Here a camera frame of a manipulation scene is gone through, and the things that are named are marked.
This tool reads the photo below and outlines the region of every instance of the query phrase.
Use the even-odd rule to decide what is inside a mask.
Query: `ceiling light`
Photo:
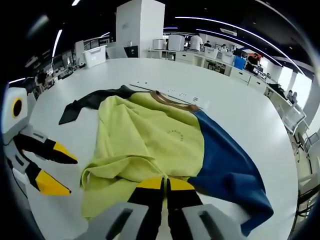
[[[60,36],[61,36],[61,33],[62,33],[62,30],[60,29],[60,30],[58,31],[58,34],[57,34],[56,39],[55,39],[55,42],[54,42],[52,57],[55,56],[56,48],[57,48],[57,45],[58,45],[58,42],[59,42],[59,38],[60,38]]]
[[[263,37],[248,31],[242,27],[227,23],[227,22],[223,22],[223,21],[218,21],[218,20],[214,20],[214,19],[209,19],[209,18],[203,18],[203,17],[192,17],[192,16],[176,16],[176,19],[197,19],[197,20],[205,20],[205,21],[211,21],[211,22],[215,22],[215,23],[219,23],[219,24],[225,24],[227,26],[230,27],[234,27],[236,29],[240,29],[248,34],[251,34],[259,39],[261,39],[262,41],[264,41],[265,43],[269,44],[271,47],[273,47],[275,50],[277,50],[279,53],[281,53],[282,55],[284,55],[304,76],[305,73],[301,70],[301,68],[295,63],[295,61],[293,61],[288,55],[286,55],[283,51],[281,51],[277,46],[273,45],[271,42],[267,41],[266,39],[264,39]]]
[[[207,32],[207,33],[212,33],[212,34],[218,34],[218,35],[221,35],[221,36],[225,36],[225,37],[227,37],[227,38],[234,39],[234,40],[239,41],[239,42],[241,42],[241,43],[244,43],[244,44],[246,44],[246,45],[248,45],[248,46],[250,46],[250,47],[258,50],[259,52],[263,53],[264,55],[268,56],[270,59],[272,59],[272,60],[275,61],[277,64],[279,64],[281,67],[283,67],[283,65],[282,65],[280,62],[278,62],[277,60],[275,60],[272,56],[266,54],[264,51],[260,50],[259,48],[256,48],[255,46],[252,46],[251,44],[249,44],[249,43],[247,43],[247,42],[245,42],[245,41],[242,41],[242,40],[239,40],[239,39],[234,38],[234,37],[232,37],[232,36],[228,36],[228,35],[225,35],[225,34],[222,34],[222,33],[218,33],[218,32],[215,32],[215,31],[208,31],[208,30],[203,30],[203,29],[196,29],[196,30],[197,30],[197,31]]]
[[[72,3],[72,6],[77,5],[79,2],[80,2],[80,0],[74,0],[73,3]]]
[[[25,80],[26,78],[23,77],[23,78],[19,78],[17,80],[13,80],[13,81],[10,81],[9,84],[13,84],[13,83],[16,83],[16,82],[19,82],[19,81],[22,81],[22,80]]]
[[[106,35],[108,35],[108,34],[110,34],[110,32],[107,32],[107,33],[101,35],[101,37],[104,37],[104,36],[106,36]]]

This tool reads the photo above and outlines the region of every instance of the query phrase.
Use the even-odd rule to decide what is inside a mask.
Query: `round white table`
[[[117,89],[134,81],[169,86],[208,100],[207,115],[224,128],[248,153],[257,166],[274,215],[249,235],[250,240],[286,240],[293,225],[298,176],[295,158],[286,129],[270,100],[235,79],[198,66],[149,58],[107,60],[89,69],[80,69],[42,93],[30,123],[49,138],[60,142],[78,157],[78,165],[43,161],[28,157],[57,180],[68,186],[70,196],[42,195],[27,186],[29,204],[46,240],[74,239],[85,232],[88,223],[81,217],[83,190],[81,171],[93,156],[98,125],[96,110],[82,109],[77,120],[58,125],[67,104],[95,90]],[[240,224],[248,219],[237,205],[200,194],[204,204],[211,203]],[[157,239],[170,239],[163,225]]]

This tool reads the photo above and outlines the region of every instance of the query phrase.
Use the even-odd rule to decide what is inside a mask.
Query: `power strip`
[[[201,109],[206,109],[209,105],[209,101],[204,101],[197,96],[193,96],[181,91],[176,91],[174,88],[170,87],[158,87],[148,81],[134,81],[131,82],[130,85],[145,90],[159,91],[162,94],[168,95],[169,97],[177,100],[181,100],[187,104],[197,105]]]

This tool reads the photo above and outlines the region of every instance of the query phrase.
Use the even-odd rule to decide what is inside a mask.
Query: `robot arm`
[[[2,113],[4,154],[14,176],[24,184],[31,184],[46,195],[69,195],[70,190],[39,168],[24,155],[35,153],[43,160],[60,164],[77,164],[77,158],[60,143],[48,139],[29,124],[31,107],[24,88],[12,87],[6,92]]]

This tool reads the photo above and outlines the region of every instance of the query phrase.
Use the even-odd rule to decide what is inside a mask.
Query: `laboratory room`
[[[320,55],[308,1],[6,2],[2,230],[319,239]]]

